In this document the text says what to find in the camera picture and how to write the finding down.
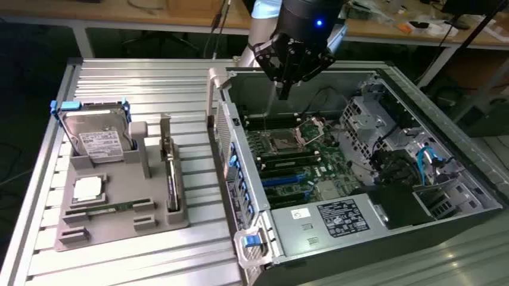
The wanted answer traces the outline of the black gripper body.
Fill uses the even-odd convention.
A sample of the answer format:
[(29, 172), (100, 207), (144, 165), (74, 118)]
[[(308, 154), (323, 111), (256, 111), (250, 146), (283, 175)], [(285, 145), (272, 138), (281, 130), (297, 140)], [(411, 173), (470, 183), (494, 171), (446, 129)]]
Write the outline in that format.
[(276, 23), (276, 42), (289, 41), (323, 48), (343, 7), (340, 0), (283, 0)]

